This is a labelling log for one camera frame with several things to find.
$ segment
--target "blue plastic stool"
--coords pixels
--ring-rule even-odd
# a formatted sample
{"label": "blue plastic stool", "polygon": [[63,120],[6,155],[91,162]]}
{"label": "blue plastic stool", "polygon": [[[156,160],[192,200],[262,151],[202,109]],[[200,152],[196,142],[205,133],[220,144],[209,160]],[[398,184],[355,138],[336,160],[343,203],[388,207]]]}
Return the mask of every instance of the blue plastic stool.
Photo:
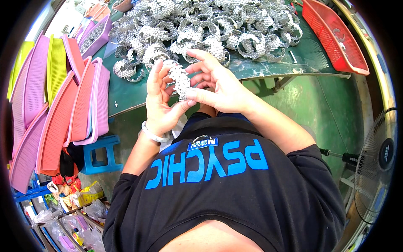
{"label": "blue plastic stool", "polygon": [[[98,137],[98,140],[93,144],[84,145],[84,167],[80,172],[86,175],[91,175],[104,172],[121,171],[123,169],[123,164],[116,164],[115,155],[113,153],[113,146],[119,143],[120,138],[118,135],[109,135],[106,137]],[[97,161],[95,150],[101,148],[106,148],[106,156],[108,158],[107,165],[105,165],[103,161]]]}

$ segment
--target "bracelet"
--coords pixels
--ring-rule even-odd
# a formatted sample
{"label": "bracelet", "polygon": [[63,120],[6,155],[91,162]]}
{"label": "bracelet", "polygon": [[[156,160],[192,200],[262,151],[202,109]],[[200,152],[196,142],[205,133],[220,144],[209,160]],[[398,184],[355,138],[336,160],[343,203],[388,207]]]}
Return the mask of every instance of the bracelet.
{"label": "bracelet", "polygon": [[146,122],[147,122],[147,121],[144,121],[144,122],[141,124],[141,128],[142,128],[142,130],[144,131],[144,133],[147,135],[148,138],[150,138],[150,139],[152,139],[152,140],[154,140],[154,141],[156,141],[156,142],[159,142],[159,143],[166,143],[166,142],[169,141],[169,134],[165,133],[165,134],[163,135],[163,137],[159,137],[159,136],[157,136],[157,135],[154,135],[154,134],[151,133],[151,132],[147,129],[147,127],[145,126],[145,123],[146,123]]}

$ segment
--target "red plastic basket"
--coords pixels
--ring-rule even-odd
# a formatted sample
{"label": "red plastic basket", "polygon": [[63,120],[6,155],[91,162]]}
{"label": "red plastic basket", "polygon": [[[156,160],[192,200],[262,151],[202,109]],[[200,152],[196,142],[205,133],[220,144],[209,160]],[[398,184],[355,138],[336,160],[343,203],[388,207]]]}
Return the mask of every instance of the red plastic basket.
{"label": "red plastic basket", "polygon": [[[341,72],[368,75],[370,72],[367,62],[353,35],[340,17],[323,3],[315,0],[302,1],[302,16],[323,45],[333,67]],[[344,35],[345,53],[333,34],[334,29],[340,30],[337,33],[337,35],[340,34],[338,35],[339,38]]]}

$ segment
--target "black t-shirt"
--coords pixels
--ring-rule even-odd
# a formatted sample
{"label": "black t-shirt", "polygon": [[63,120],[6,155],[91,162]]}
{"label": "black t-shirt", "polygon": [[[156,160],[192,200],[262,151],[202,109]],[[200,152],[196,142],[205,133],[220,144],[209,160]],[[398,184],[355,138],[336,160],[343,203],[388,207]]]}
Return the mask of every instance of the black t-shirt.
{"label": "black t-shirt", "polygon": [[[104,227],[106,251],[158,251],[209,219],[264,251],[331,251],[343,233],[345,210],[318,147],[285,155],[237,120],[232,128],[202,121],[140,176],[122,174]],[[202,137],[188,151],[195,132],[213,132],[212,140]]]}

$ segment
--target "green floor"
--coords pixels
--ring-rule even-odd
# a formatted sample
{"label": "green floor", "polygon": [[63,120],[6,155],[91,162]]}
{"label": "green floor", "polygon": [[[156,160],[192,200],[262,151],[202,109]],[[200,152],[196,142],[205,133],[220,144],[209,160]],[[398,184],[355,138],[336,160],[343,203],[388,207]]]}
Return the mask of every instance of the green floor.
{"label": "green floor", "polygon": [[[358,90],[352,80],[299,76],[284,90],[275,94],[271,90],[274,86],[273,79],[246,81],[244,85],[298,124],[310,126],[316,134],[320,148],[331,149],[337,153],[357,153],[360,150],[364,138],[363,119]],[[189,117],[198,107],[199,105],[196,105],[191,108],[186,115]],[[145,106],[116,116],[109,124],[108,134],[120,136],[120,144],[114,149],[117,163],[126,162],[144,120],[146,120]],[[339,183],[344,163],[335,157],[323,158],[331,168],[335,181]],[[111,199],[113,187],[119,176],[120,172],[79,174],[83,187],[98,180],[108,199]]]}

